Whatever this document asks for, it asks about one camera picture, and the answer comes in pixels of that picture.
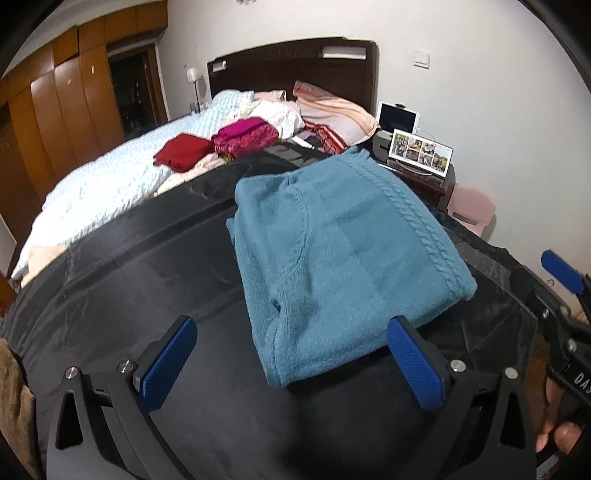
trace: pink stool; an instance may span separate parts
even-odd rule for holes
[[[455,186],[447,205],[447,214],[478,236],[491,222],[495,210],[496,204],[488,195],[461,185]]]

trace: black cloth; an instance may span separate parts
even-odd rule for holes
[[[225,220],[241,177],[295,168],[275,155],[256,152],[145,202],[75,243],[23,289],[1,333],[37,399],[44,461],[65,370],[116,368],[186,314],[198,322],[197,346],[152,418],[196,478],[381,479],[403,466],[433,417],[387,349],[288,388],[267,384]],[[434,214],[485,263],[518,265]],[[523,373],[535,321],[498,281],[470,269],[474,299],[420,333],[450,359]]]

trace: dark brown headboard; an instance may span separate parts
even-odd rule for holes
[[[303,80],[375,113],[377,65],[378,46],[372,41],[307,38],[218,57],[207,72],[212,97],[226,89],[286,90],[293,100],[294,83]]]

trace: wooden floor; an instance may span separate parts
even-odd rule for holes
[[[550,347],[541,334],[536,333],[530,367],[525,376],[525,393],[536,432],[540,426],[545,407],[543,388],[548,360],[550,360]]]

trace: doorway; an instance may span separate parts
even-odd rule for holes
[[[168,122],[154,44],[113,55],[109,65],[126,140]]]

